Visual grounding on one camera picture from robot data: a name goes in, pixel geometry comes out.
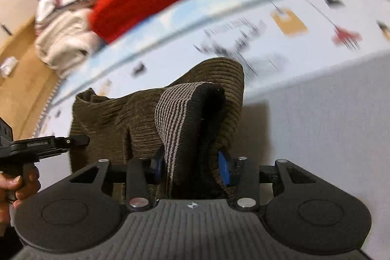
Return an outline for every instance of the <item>finger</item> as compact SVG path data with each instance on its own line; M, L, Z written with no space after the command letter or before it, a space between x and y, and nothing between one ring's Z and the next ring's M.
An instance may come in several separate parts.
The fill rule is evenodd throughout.
M38 171L37 167L35 166L29 172L29 180L31 182L35 182L38 179L39 179L39 171Z
M9 224L11 217L9 215L9 205L7 203L0 203L0 224Z
M0 203L3 203L7 197L7 193L5 193L5 190L0 189Z
M16 178L8 178L3 173L0 174L0 189L17 190L22 186L22 177L19 175Z
M31 195L34 195L39 190L40 190L39 181L29 182L25 187L22 187L20 190L16 192L16 198L18 200L25 200Z
M20 207L21 204L22 204L22 201L21 201L21 200L16 200L16 201L13 203L14 209L18 209L18 208Z

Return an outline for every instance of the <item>striped fabric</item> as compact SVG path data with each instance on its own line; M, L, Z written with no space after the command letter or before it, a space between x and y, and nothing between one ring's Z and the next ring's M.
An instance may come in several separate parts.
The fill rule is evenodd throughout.
M157 131L164 141L166 164L166 190L172 195L173 175L180 134L186 120L188 102L196 88L204 82L179 84L167 89L155 110Z

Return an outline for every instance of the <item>white cabinet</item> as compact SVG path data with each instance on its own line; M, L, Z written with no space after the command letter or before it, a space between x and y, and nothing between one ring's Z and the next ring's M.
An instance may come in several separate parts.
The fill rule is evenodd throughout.
M38 0L0 0L0 23L15 33L35 14L37 5ZM0 46L7 39L8 35L0 28Z

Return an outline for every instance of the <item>wooden floor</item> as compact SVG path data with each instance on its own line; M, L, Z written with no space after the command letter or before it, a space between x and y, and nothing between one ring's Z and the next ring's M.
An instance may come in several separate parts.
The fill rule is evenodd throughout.
M11 127L14 140L30 138L46 101L58 81L53 70L36 57L34 19L0 48L0 61L14 56L18 65L0 78L0 117Z

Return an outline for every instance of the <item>metal screw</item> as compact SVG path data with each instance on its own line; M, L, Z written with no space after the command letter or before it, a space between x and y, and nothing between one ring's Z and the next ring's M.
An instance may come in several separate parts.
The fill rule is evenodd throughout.
M249 208L256 205L256 201L250 197L243 197L237 201L237 205L243 208Z
M149 204L149 201L144 197L136 197L130 200L130 205L132 207L145 207Z

